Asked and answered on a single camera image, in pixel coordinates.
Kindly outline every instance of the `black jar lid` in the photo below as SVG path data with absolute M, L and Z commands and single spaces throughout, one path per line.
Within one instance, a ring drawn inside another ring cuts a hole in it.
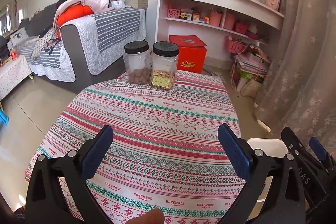
M 168 41 L 156 42 L 153 45 L 153 52 L 160 56 L 172 57 L 179 54 L 179 46 Z
M 147 41 L 133 41 L 125 45 L 125 53 L 127 54 L 137 54 L 145 52 L 149 49 Z

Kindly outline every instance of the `blue gripper pad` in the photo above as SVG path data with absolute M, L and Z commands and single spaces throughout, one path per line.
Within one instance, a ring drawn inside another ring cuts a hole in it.
M 101 161 L 113 142 L 112 128 L 110 126 L 104 126 L 96 138 L 93 139 L 93 145 L 81 161 L 81 177 L 83 180 L 91 179 L 95 175 Z
M 241 147 L 241 144 L 245 142 L 248 147 L 250 147 L 249 144 L 245 140 L 237 138 L 229 126 L 225 123 L 218 129 L 218 140 L 237 175 L 248 181 L 251 176 L 252 157 L 246 155 Z
M 320 161 L 325 161 L 327 159 L 327 152 L 317 138 L 312 137 L 309 140 L 309 146 Z

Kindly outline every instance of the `glass jar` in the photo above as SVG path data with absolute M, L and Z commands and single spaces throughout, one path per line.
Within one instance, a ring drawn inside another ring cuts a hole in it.
M 146 85 L 151 76 L 151 59 L 146 41 L 134 41 L 125 45 L 123 55 L 128 82 Z
M 19 55 L 20 55 L 20 53 L 17 50 L 16 46 L 14 46 L 13 48 L 11 48 L 9 52 L 10 52 L 10 56 L 11 56 L 11 58 L 12 58 L 13 61 L 16 60 L 19 57 Z
M 164 90 L 173 88 L 178 55 L 178 45 L 166 41 L 154 43 L 151 54 L 151 86 Z

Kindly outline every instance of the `nut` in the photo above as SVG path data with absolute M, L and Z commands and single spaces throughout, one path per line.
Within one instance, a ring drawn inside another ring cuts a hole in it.
M 161 78 L 166 78 L 169 79 L 169 83 L 167 86 L 159 86 L 159 85 L 155 85 L 153 84 L 153 79 L 154 76 L 158 76 Z M 164 89 L 164 90 L 171 90 L 173 88 L 174 85 L 174 80 L 175 80 L 175 74 L 169 71 L 165 71 L 165 70 L 155 70 L 152 72 L 152 76 L 150 78 L 149 84 L 152 87 L 158 88 L 158 89 Z
M 135 69 L 132 72 L 127 71 L 128 82 L 130 84 L 147 85 L 151 75 L 150 68 Z

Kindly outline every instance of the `orange pillow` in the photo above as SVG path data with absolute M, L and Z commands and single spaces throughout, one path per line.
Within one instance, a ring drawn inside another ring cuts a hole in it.
M 91 15 L 93 11 L 89 6 L 83 6 L 81 4 L 76 4 L 74 6 L 66 9 L 62 14 L 60 14 L 57 18 L 56 24 L 58 27 L 61 27 L 64 23 L 80 18 L 83 16 Z

